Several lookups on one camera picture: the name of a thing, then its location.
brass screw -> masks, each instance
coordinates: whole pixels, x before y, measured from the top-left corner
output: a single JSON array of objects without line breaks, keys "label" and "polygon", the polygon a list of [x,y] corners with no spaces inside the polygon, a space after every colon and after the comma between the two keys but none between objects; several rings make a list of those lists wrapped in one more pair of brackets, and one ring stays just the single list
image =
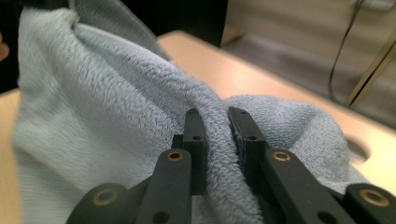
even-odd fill
[{"label": "brass screw", "polygon": [[181,161],[183,160],[183,153],[178,151],[173,151],[168,153],[167,158],[169,161]]},{"label": "brass screw", "polygon": [[291,156],[287,153],[284,152],[274,152],[273,153],[273,157],[274,159],[276,159],[277,161],[289,161],[291,160]]},{"label": "brass screw", "polygon": [[119,194],[114,189],[102,189],[93,197],[93,203],[97,206],[104,206],[116,201]]},{"label": "brass screw", "polygon": [[390,205],[390,201],[387,197],[385,197],[383,194],[373,189],[361,189],[359,191],[359,195],[367,203],[371,203],[376,206],[387,207]]}]

terry cloth fabric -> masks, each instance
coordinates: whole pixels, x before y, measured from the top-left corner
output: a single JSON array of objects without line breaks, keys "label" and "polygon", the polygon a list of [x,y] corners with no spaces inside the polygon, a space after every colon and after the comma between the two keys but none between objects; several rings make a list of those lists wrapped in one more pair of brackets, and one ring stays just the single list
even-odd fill
[{"label": "terry cloth fabric", "polygon": [[207,193],[193,198],[192,223],[265,220],[237,165],[230,105],[251,113],[270,146],[293,151],[323,184],[343,191],[364,181],[348,163],[341,130],[320,109],[271,96],[223,102],[169,63],[120,2],[79,0],[71,8],[21,15],[13,146],[25,223],[65,223],[97,185],[130,188],[150,176],[192,107],[209,146]]}]

black cable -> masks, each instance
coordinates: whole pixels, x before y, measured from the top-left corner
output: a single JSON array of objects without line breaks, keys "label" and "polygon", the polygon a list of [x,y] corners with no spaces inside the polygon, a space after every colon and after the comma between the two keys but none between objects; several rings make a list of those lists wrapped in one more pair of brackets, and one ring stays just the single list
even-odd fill
[{"label": "black cable", "polygon": [[393,41],[392,46],[390,46],[390,48],[388,49],[387,53],[384,55],[384,57],[382,57],[381,61],[379,62],[379,64],[375,67],[374,71],[372,73],[370,73],[370,76],[364,81],[363,85],[359,88],[358,93],[356,93],[356,95],[353,97],[352,101],[349,103],[348,107],[351,107],[353,105],[353,103],[355,103],[356,99],[358,99],[359,95],[361,95],[361,92],[363,91],[363,89],[366,87],[366,85],[369,83],[369,81],[372,79],[372,77],[374,76],[376,70],[378,70],[379,66],[385,61],[385,59],[388,57],[388,55],[390,54],[390,52],[392,51],[393,47],[395,47],[396,45],[396,41]]},{"label": "black cable", "polygon": [[364,0],[359,0],[356,3],[356,5],[355,5],[355,9],[353,10],[353,14],[352,14],[351,20],[350,20],[349,25],[348,25],[348,27],[346,29],[346,32],[345,32],[344,37],[343,37],[343,40],[341,41],[340,48],[338,49],[337,56],[335,57],[334,63],[332,65],[332,70],[330,72],[330,76],[329,76],[329,81],[327,83],[327,87],[328,87],[330,99],[332,101],[335,101],[335,102],[337,102],[337,100],[335,99],[334,92],[332,91],[332,79],[334,77],[335,66],[337,65],[338,58],[340,57],[341,51],[343,50],[344,44],[345,44],[345,42],[347,40],[347,35],[349,34],[349,31],[352,28],[352,25],[355,23],[355,20],[356,20],[356,18],[358,16],[358,12],[361,10],[361,4],[363,2],[364,2]]}]

gray towel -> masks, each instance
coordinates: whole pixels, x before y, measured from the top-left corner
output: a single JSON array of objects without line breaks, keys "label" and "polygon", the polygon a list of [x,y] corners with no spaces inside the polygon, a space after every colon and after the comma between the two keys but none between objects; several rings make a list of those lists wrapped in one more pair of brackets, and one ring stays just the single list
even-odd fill
[{"label": "gray towel", "polygon": [[89,189],[106,182],[130,188],[150,176],[192,107],[209,144],[207,193],[193,198],[192,223],[265,219],[237,165],[230,105],[250,112],[273,148],[293,151],[323,184],[343,191],[364,181],[348,163],[340,128],[320,109],[271,96],[223,102],[169,63],[117,0],[78,0],[71,8],[21,15],[13,145],[25,223],[65,223]]}]

wooden table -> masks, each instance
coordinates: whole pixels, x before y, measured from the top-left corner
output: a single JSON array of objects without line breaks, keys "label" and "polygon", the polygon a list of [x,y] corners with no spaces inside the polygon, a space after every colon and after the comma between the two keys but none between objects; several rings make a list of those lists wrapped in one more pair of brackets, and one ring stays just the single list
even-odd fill
[{"label": "wooden table", "polygon": [[[186,73],[207,83],[220,98],[269,94],[308,102],[328,111],[347,139],[363,148],[352,164],[374,184],[396,195],[396,132],[181,32],[163,35],[161,45]],[[21,223],[18,181],[9,137],[18,91],[0,95],[0,223]]]}]

